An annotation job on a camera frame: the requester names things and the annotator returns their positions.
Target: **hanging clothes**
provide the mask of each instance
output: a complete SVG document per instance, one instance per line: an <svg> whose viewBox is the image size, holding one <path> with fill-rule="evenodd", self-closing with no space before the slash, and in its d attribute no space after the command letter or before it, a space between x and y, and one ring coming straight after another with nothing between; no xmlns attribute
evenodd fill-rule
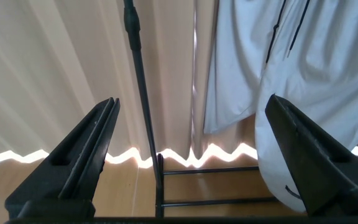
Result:
<svg viewBox="0 0 358 224"><path fill-rule="evenodd" d="M282 6L220 2L204 131L218 132L256 112L262 177L274 196L302 212L265 107L272 94L284 97L345 147L357 146L358 1L287 0L277 23Z"/></svg>

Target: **light under curtain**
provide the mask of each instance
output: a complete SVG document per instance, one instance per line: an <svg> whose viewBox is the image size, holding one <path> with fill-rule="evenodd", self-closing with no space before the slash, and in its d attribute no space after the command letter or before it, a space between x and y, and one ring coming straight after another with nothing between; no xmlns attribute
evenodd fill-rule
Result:
<svg viewBox="0 0 358 224"><path fill-rule="evenodd" d="M253 119L204 135L217 1L135 1L158 151L200 158L253 144ZM50 152L97 103L120 98L109 153L150 156L121 0L0 1L0 153Z"/></svg>

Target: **curtain fold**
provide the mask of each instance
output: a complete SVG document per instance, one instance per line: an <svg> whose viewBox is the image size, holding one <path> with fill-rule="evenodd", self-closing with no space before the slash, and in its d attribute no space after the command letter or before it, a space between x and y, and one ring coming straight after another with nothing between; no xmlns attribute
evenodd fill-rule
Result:
<svg viewBox="0 0 358 224"><path fill-rule="evenodd" d="M203 134L218 1L134 4L157 151L200 158L215 143L231 153L246 128ZM150 156L123 12L121 0L0 0L0 153L50 152L112 96L121 111L109 153Z"/></svg>

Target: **black pole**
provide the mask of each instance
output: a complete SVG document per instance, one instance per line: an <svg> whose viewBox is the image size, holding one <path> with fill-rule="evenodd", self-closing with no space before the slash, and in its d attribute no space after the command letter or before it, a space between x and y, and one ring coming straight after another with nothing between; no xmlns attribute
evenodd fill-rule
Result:
<svg viewBox="0 0 358 224"><path fill-rule="evenodd" d="M157 188L162 187L161 173L158 170L157 152L155 151L154 134L152 118L150 116L149 98L147 97L146 80L144 78L142 45L140 44L140 23L136 8L132 0L124 0L124 24L128 33L129 45L131 46L132 56L134 58L137 86L139 88L140 100L142 102L144 122L146 125L147 137L149 139L150 154L153 160L154 176Z"/></svg>

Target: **horizontal bar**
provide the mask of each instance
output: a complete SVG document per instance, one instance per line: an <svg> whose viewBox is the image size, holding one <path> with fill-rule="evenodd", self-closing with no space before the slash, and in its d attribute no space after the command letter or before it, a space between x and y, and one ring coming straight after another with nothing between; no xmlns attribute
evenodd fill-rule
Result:
<svg viewBox="0 0 358 224"><path fill-rule="evenodd" d="M263 198L242 198L242 199L226 199L226 200L205 200L194 202L165 202L163 207L181 207L181 206L198 206L198 205L220 205L231 203L256 203L256 202L277 202L275 197Z"/></svg>
<svg viewBox="0 0 358 224"><path fill-rule="evenodd" d="M178 175L178 174L205 174L212 172L234 172L234 171L249 171L249 170L259 170L259 166L249 166L249 167L232 167L232 168L220 168L220 169L199 169L199 170L174 170L174 171L165 171L164 175Z"/></svg>

